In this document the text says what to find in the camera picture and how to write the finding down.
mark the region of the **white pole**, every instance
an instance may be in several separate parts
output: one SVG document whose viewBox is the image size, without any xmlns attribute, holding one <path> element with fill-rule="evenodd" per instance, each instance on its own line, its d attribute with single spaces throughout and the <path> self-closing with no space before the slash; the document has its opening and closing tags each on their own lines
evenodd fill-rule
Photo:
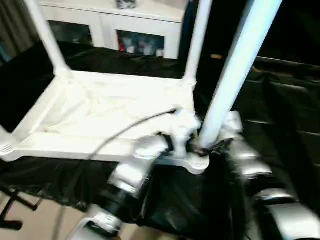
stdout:
<svg viewBox="0 0 320 240">
<path fill-rule="evenodd" d="M 200 133 L 203 148 L 213 144 L 257 57 L 282 0 L 248 2 Z"/>
<path fill-rule="evenodd" d="M 183 79 L 190 80 L 194 85 L 197 83 L 196 74 L 207 31 L 212 1 L 213 0 L 200 0 L 196 13 L 190 51 L 183 77 Z"/>
<path fill-rule="evenodd" d="M 38 0 L 24 0 L 24 2 L 29 10 L 30 16 L 43 42 L 46 52 L 51 59 L 54 75 L 57 76 L 59 73 L 69 72 L 70 69 L 66 64 L 54 34 L 42 13 Z"/>
</svg>

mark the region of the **black cloth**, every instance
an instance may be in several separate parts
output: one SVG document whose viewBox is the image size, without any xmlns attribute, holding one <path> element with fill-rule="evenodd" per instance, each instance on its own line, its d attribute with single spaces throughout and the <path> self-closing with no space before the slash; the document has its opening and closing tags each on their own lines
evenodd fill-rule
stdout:
<svg viewBox="0 0 320 240">
<path fill-rule="evenodd" d="M 67 43 L 60 47 L 73 70 L 165 78 L 181 78 L 184 73 L 184 65 L 176 60 Z M 12 131 L 21 121 L 52 80 L 52 71 L 41 44 L 0 68 L 4 83 L 1 87 L 6 87 L 5 94 L 1 91 L 1 104 L 17 107 L 16 112 L 5 107 L 5 114 L 1 112 L 0 123 L 5 128 Z M 247 141 L 301 201 L 317 213 L 319 86 L 316 82 L 250 73 L 234 105 L 242 117 Z M 194 91 L 200 116 L 204 116 L 211 98 L 204 93 L 200 87 Z M 212 155 L 210 160 L 210 166 L 201 175 L 192 175 L 179 167 L 156 166 L 132 221 L 192 239 L 242 239 L 246 208 L 238 176 L 222 156 Z M 78 160 L 22 157 L 10 163 L 1 162 L 0 182 L 85 211 L 116 164 L 89 162 L 66 199 L 66 188 L 78 165 Z"/>
</svg>

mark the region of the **floor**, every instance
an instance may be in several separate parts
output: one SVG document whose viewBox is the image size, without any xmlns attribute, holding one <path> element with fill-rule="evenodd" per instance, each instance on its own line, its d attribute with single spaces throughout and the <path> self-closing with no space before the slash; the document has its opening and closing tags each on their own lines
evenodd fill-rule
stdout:
<svg viewBox="0 0 320 240">
<path fill-rule="evenodd" d="M 35 204 L 36 197 L 21 193 L 24 199 Z M 8 197 L 0 192 L 0 211 L 7 204 Z M 1 240 L 67 240 L 78 221 L 84 214 L 71 207 L 64 208 L 61 226 L 57 220 L 61 216 L 62 207 L 54 201 L 44 200 L 37 211 L 15 202 L 8 213 L 6 220 L 21 220 L 23 227 L 20 231 L 0 229 Z M 126 224 L 119 234 L 121 240 L 177 240 L 178 237 L 149 227 L 138 227 L 135 224 Z"/>
</svg>

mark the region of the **white cabinet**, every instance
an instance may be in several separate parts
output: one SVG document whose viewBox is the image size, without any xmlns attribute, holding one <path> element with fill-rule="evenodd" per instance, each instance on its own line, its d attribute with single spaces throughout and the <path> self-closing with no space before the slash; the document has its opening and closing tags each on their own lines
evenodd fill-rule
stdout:
<svg viewBox="0 0 320 240">
<path fill-rule="evenodd" d="M 188 0 L 140 0 L 121 10 L 115 0 L 40 0 L 59 41 L 128 53 L 178 57 Z"/>
</svg>

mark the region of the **curtain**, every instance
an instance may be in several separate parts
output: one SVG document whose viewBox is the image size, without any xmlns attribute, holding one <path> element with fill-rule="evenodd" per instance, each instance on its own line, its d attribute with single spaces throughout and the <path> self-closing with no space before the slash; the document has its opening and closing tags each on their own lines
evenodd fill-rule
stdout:
<svg viewBox="0 0 320 240">
<path fill-rule="evenodd" d="M 38 41 L 24 1 L 0 0 L 0 62 L 10 61 Z"/>
</svg>

